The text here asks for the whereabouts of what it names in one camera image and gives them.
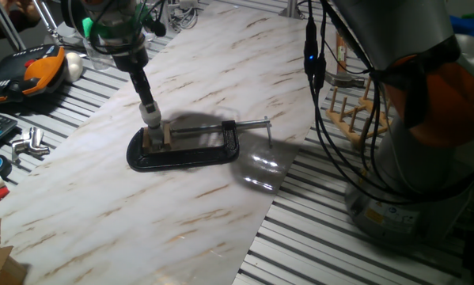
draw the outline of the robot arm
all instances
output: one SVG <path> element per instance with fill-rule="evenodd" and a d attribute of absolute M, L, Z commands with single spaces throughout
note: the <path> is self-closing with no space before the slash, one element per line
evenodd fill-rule
<path fill-rule="evenodd" d="M 416 139 L 436 147 L 474 139 L 474 38 L 455 36 L 443 0 L 333 2 Z"/>

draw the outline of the wooden peg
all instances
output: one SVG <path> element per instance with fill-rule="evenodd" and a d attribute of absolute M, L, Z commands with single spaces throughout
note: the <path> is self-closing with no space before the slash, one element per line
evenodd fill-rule
<path fill-rule="evenodd" d="M 351 123 L 349 123 L 349 132 L 353 132 L 353 126 L 355 125 L 356 113 L 358 111 L 356 108 L 353 109 L 353 116 L 351 117 Z"/>
<path fill-rule="evenodd" d="M 340 109 L 340 119 L 339 122 L 342 122 L 344 118 L 344 113 L 346 112 L 346 101 L 347 101 L 347 96 L 344 97 L 344 100 L 342 101 L 342 108 Z"/>
<path fill-rule="evenodd" d="M 366 118 L 365 125 L 363 126 L 363 130 L 365 131 L 370 125 L 370 118 Z M 365 141 L 365 138 L 367 138 L 367 135 L 362 132 L 362 135 L 360 135 L 360 141 L 358 143 L 358 146 L 361 146 L 362 143 Z"/>
<path fill-rule="evenodd" d="M 380 135 L 380 134 L 386 132 L 387 130 L 388 130 L 388 127 L 380 127 L 379 129 L 377 129 L 377 134 Z M 370 133 L 368 133 L 368 134 L 366 135 L 366 137 L 369 138 L 369 137 L 371 137 L 371 136 L 373 136 L 373 135 L 374 135 L 374 132 L 371 131 Z"/>
<path fill-rule="evenodd" d="M 337 90 L 339 89 L 339 87 L 335 87 L 333 89 L 333 95 L 332 95 L 332 104 L 330 105 L 330 112 L 333 112 L 333 105 L 335 104 L 335 97 L 337 96 Z"/>
<path fill-rule="evenodd" d="M 366 97 L 369 95 L 370 83 L 372 83 L 372 78 L 369 76 L 369 80 L 366 83 L 365 93 L 363 94 L 363 100 L 366 100 Z"/>

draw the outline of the wooden block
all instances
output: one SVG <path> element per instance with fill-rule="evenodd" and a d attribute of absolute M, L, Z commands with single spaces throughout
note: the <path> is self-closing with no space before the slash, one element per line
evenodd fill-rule
<path fill-rule="evenodd" d="M 149 137 L 149 128 L 143 128 L 143 139 L 142 139 L 142 148 L 145 154 L 150 154 L 151 145 L 150 145 L 150 137 Z"/>
<path fill-rule="evenodd" d="M 360 141 L 360 136 L 354 132 L 349 131 L 349 125 L 344 121 L 340 121 L 340 114 L 337 114 L 336 112 L 329 112 L 329 110 L 327 110 L 326 116 L 332 120 L 332 122 L 340 129 L 347 139 L 349 139 L 353 146 L 359 150 L 360 147 L 358 142 Z"/>

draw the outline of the metal slat table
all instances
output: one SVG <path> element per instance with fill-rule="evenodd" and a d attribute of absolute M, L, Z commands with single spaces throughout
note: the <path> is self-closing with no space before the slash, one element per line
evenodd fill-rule
<path fill-rule="evenodd" d="M 219 1 L 267 13 L 279 13 L 287 5 L 286 0 Z M 210 3 L 202 0 L 200 7 Z M 300 11 L 306 14 L 307 9 L 301 6 Z M 320 4 L 314 3 L 314 15 L 321 19 Z M 174 36 L 169 32 L 156 39 L 147 48 L 149 57 L 153 58 Z M 6 110 L 6 116 L 17 120 L 22 130 L 32 126 L 45 130 L 44 144 L 55 151 L 129 79 L 115 67 L 94 70 L 88 59 L 83 59 L 83 65 L 85 71 L 78 82 L 65 83 L 54 94 L 38 98 L 41 105 L 14 106 L 13 112 Z M 347 65 L 353 70 L 364 67 L 352 53 Z M 353 107 L 362 91 L 340 89 L 338 94 L 336 108 L 343 96 L 348 96 L 347 106 Z M 322 104 L 323 110 L 329 108 L 330 96 Z M 344 135 L 330 120 L 324 122 L 351 163 L 361 166 L 359 154 Z M 359 113 L 355 129 L 361 130 L 364 123 L 365 116 Z M 17 132 L 10 134 L 0 145 L 0 154 L 10 157 L 10 142 L 18 138 Z M 7 181 L 12 191 L 43 161 L 28 154 L 19 157 L 21 163 L 13 165 Z M 462 276 L 464 241 L 450 236 L 436 247 L 383 246 L 351 221 L 343 198 L 346 186 L 312 126 L 233 284 L 443 284 Z"/>

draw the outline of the white marble board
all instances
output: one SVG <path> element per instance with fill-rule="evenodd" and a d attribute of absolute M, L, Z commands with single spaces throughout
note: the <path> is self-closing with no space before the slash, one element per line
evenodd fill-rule
<path fill-rule="evenodd" d="M 274 147 L 246 131 L 233 163 L 136 173 L 128 82 L 0 203 L 26 284 L 231 284 L 313 122 L 304 40 L 304 21 L 212 3 L 146 66 L 154 98 L 184 125 L 268 116 Z"/>

